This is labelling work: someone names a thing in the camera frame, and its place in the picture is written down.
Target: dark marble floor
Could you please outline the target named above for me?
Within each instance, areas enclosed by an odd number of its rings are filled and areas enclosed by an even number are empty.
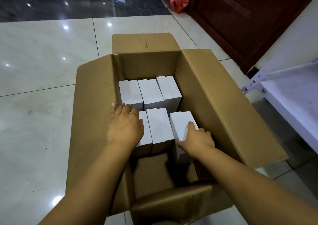
[[[161,0],[0,0],[0,22],[169,14]]]

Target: open cardboard box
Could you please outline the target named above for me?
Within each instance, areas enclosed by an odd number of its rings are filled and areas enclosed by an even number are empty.
[[[180,50],[169,33],[113,35],[112,45],[113,54],[77,70],[66,192],[107,145],[109,110],[112,102],[121,103],[121,80],[173,75],[183,97],[178,111],[191,111],[220,150],[251,168],[287,158],[211,50]],[[168,150],[131,159],[105,217],[130,210],[135,224],[184,224],[233,205],[199,163],[177,167],[171,157]]]

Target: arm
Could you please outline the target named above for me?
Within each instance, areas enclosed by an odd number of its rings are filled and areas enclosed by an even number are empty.
[[[249,225],[315,224],[318,211],[272,179],[237,162],[214,147],[211,133],[189,122],[178,145],[199,160],[216,178]]]
[[[113,104],[107,145],[78,184],[39,223],[93,224],[109,210],[118,179],[134,147],[143,137],[138,109]]]

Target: left hand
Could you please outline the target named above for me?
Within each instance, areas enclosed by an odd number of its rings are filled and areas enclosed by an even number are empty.
[[[118,106],[113,103],[110,112],[110,123],[107,131],[107,142],[116,145],[124,151],[132,153],[144,135],[142,119],[139,119],[139,110],[133,108],[129,113],[129,104]]]

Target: forearm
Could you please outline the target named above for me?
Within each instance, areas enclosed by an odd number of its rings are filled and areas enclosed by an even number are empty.
[[[220,150],[209,148],[198,159],[222,185],[248,224],[313,224],[318,219],[315,209]]]
[[[40,224],[91,224],[107,213],[129,152],[105,147],[76,187],[70,190]]]

